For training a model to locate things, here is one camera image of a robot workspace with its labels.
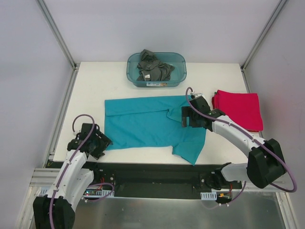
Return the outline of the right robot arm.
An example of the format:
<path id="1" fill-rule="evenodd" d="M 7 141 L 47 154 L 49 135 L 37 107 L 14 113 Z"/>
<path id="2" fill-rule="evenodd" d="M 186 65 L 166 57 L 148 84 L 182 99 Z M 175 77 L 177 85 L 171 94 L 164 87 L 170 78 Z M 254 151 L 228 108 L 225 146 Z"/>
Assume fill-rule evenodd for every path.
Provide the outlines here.
<path id="1" fill-rule="evenodd" d="M 279 143 L 256 137 L 235 123 L 219 109 L 210 109 L 201 95 L 192 96 L 188 106 L 182 107 L 182 126 L 204 128 L 214 132 L 242 151 L 246 163 L 226 163 L 214 176 L 219 188 L 226 188 L 232 181 L 249 181 L 258 188 L 265 188 L 286 173 Z"/>

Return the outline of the teal t shirt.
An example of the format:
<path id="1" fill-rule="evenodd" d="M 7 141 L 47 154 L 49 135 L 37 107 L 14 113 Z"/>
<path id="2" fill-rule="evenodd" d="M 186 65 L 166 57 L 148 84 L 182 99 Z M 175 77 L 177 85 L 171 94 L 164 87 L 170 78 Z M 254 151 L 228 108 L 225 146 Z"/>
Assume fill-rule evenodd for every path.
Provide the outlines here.
<path id="1" fill-rule="evenodd" d="M 172 146 L 172 154 L 195 165 L 206 137 L 204 128 L 182 127 L 185 96 L 113 99 L 104 102 L 108 150 Z"/>

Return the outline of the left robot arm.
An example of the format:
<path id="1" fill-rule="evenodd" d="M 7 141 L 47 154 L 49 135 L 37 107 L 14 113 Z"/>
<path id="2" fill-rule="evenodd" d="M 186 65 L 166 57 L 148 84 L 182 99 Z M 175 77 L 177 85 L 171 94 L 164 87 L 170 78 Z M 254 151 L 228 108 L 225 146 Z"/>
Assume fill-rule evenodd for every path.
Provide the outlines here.
<path id="1" fill-rule="evenodd" d="M 36 228 L 71 229 L 77 205 L 89 187 L 110 187 L 101 199 L 114 193 L 114 184 L 100 182 L 98 171 L 83 168 L 88 156 L 99 159 L 111 144 L 97 124 L 82 124 L 81 131 L 67 145 L 68 152 L 55 181 L 46 194 L 33 202 Z"/>

